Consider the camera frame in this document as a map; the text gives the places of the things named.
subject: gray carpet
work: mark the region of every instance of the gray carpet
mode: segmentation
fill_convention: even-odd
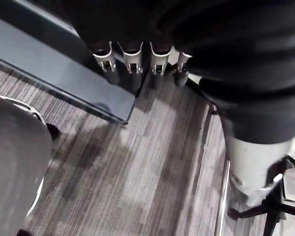
[[[33,235],[214,234],[224,139],[219,117],[190,88],[168,80],[157,94],[143,91],[125,127],[2,66],[0,94],[34,106],[61,131],[24,223]]]

